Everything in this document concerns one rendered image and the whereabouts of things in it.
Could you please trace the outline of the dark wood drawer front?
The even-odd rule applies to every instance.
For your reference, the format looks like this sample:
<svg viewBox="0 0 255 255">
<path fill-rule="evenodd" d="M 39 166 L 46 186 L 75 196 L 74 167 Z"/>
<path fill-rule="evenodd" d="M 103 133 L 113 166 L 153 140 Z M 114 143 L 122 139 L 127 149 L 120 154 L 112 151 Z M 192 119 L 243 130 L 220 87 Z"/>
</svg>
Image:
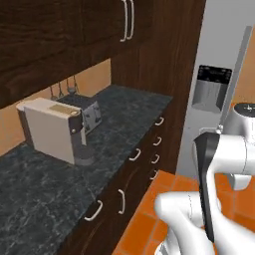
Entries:
<svg viewBox="0 0 255 255">
<path fill-rule="evenodd" d="M 125 136 L 124 140 L 120 145 L 120 155 L 118 156 L 118 162 L 115 166 L 115 171 L 111 176 L 111 179 L 114 179 L 118 174 L 125 169 L 126 167 L 131 167 L 137 165 L 141 162 L 145 154 L 144 139 L 146 132 L 139 135 Z M 129 161 L 128 158 L 135 154 L 135 149 L 140 148 L 141 154 L 136 161 Z"/>
<path fill-rule="evenodd" d="M 162 141 L 160 145 L 154 146 L 153 143 L 157 141 L 158 136 L 162 138 Z M 165 141 L 166 141 L 166 129 L 164 129 L 161 135 L 151 134 L 148 132 L 144 139 L 144 147 L 148 151 L 161 151 L 163 145 L 165 144 Z"/>
<path fill-rule="evenodd" d="M 152 160 L 154 160 L 154 156 L 156 154 L 159 154 L 160 159 L 159 159 L 158 163 L 151 164 L 150 162 Z M 168 171 L 168 163 L 167 163 L 166 157 L 167 157 L 167 150 L 164 146 L 162 147 L 161 151 L 147 151 L 144 154 L 143 165 L 144 166 L 155 166 L 160 170 Z"/>
<path fill-rule="evenodd" d="M 112 191 L 106 187 L 75 225 L 59 248 L 57 255 L 98 255 L 100 239 L 111 230 L 113 221 Z"/>
<path fill-rule="evenodd" d="M 142 192 L 146 192 L 148 187 L 151 185 L 151 183 L 153 182 L 153 180 L 150 180 L 149 178 L 154 175 L 154 170 L 158 170 L 159 169 L 155 166 L 147 166 L 143 172 L 142 172 L 142 179 L 141 179 L 141 190 Z"/>
<path fill-rule="evenodd" d="M 167 124 L 167 120 L 168 120 L 168 112 L 170 109 L 170 105 L 167 105 L 167 107 L 163 110 L 163 112 L 155 119 L 155 121 L 153 122 L 152 126 L 149 128 L 148 132 L 151 134 L 156 134 L 156 135 L 161 135 L 164 131 L 164 128 L 166 127 Z M 164 118 L 164 123 L 157 127 L 155 126 L 155 122 L 159 121 L 159 118 L 163 117 Z"/>
</svg>

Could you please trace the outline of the silver toaster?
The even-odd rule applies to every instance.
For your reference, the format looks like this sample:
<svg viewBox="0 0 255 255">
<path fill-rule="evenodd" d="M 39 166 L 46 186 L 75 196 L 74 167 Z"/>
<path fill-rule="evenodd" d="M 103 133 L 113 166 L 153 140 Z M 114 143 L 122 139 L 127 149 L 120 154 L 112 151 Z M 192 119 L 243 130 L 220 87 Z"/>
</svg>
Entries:
<svg viewBox="0 0 255 255">
<path fill-rule="evenodd" d="M 82 110 L 85 134 L 90 133 L 102 122 L 99 103 L 92 98 L 73 94 L 60 98 L 59 102 Z"/>
</svg>

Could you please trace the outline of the dark wood base cupboard door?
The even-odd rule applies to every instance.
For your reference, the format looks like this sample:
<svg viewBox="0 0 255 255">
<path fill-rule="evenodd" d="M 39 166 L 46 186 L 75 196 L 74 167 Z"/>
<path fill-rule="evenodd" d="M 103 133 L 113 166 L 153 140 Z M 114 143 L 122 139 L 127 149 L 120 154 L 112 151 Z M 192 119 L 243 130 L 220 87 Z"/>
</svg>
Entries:
<svg viewBox="0 0 255 255">
<path fill-rule="evenodd" d="M 113 206 L 112 206 L 112 228 L 108 231 L 101 243 L 106 242 L 105 246 L 101 246 L 101 255 L 111 255 L 116 245 L 118 244 L 122 234 L 124 233 L 129 220 L 133 216 L 136 207 L 138 206 L 144 192 L 141 190 L 142 172 L 146 168 L 143 165 L 143 160 L 137 165 L 126 167 L 117 177 L 111 180 L 108 188 L 112 191 Z M 118 189 L 121 189 L 126 194 L 126 211 L 123 215 L 119 214 L 122 208 L 122 196 Z"/>
</svg>

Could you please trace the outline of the beige coffee machine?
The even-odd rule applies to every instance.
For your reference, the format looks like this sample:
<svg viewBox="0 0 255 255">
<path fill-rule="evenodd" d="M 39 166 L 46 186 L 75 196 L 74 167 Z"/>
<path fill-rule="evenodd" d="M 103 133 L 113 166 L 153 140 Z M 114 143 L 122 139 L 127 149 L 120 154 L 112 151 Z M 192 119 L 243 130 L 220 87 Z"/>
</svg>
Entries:
<svg viewBox="0 0 255 255">
<path fill-rule="evenodd" d="M 91 165 L 82 109 L 44 98 L 16 106 L 25 140 L 34 149 L 73 165 Z"/>
</svg>

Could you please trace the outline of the tall dark wood panel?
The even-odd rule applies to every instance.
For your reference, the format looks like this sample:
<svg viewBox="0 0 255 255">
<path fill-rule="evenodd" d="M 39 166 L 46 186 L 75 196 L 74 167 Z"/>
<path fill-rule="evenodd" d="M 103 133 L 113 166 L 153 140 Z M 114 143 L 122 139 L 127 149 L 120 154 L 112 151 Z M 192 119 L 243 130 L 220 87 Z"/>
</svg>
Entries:
<svg viewBox="0 0 255 255">
<path fill-rule="evenodd" d="M 176 172 L 206 0 L 155 0 L 150 39 L 111 60 L 112 82 L 171 96 L 159 168 Z"/>
</svg>

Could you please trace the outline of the black fridge water dispenser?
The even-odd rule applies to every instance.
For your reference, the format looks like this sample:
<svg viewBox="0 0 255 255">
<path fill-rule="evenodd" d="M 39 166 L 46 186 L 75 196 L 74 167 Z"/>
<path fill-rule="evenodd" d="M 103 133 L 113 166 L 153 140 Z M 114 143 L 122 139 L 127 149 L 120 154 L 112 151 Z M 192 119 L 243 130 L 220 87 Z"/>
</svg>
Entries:
<svg viewBox="0 0 255 255">
<path fill-rule="evenodd" d="M 200 65 L 192 106 L 201 111 L 219 114 L 223 108 L 231 69 Z"/>
</svg>

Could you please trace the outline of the narrow dark wood cupboard door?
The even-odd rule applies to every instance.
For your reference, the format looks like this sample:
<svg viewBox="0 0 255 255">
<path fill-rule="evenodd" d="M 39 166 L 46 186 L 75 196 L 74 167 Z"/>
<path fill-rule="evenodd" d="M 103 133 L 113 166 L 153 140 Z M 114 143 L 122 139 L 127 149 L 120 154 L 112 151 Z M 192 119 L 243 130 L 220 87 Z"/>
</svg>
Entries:
<svg viewBox="0 0 255 255">
<path fill-rule="evenodd" d="M 136 46 L 147 40 L 151 35 L 153 0 L 133 0 L 134 3 L 134 32 L 132 39 L 127 39 L 129 46 Z M 130 33 L 131 24 L 131 7 L 130 1 L 127 0 L 128 6 L 128 24 L 127 35 Z"/>
</svg>

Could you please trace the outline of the wide dark wood cupboard door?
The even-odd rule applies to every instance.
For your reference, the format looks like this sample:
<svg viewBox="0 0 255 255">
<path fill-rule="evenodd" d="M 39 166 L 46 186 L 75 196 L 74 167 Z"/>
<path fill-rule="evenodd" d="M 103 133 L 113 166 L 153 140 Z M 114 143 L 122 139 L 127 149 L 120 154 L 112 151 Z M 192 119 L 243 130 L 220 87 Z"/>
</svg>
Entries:
<svg viewBox="0 0 255 255">
<path fill-rule="evenodd" d="M 0 0 L 0 109 L 112 57 L 121 0 Z"/>
</svg>

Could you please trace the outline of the grey fridge door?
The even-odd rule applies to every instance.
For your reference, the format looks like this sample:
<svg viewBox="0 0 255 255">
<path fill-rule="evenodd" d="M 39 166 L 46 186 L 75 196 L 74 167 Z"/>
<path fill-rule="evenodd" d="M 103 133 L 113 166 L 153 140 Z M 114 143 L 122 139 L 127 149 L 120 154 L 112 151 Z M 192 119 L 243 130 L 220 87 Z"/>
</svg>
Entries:
<svg viewBox="0 0 255 255">
<path fill-rule="evenodd" d="M 201 129 L 216 129 L 219 114 L 197 110 L 192 100 L 200 65 L 235 67 L 246 26 L 255 25 L 255 0 L 206 0 L 176 173 L 196 178 L 192 142 Z"/>
</svg>

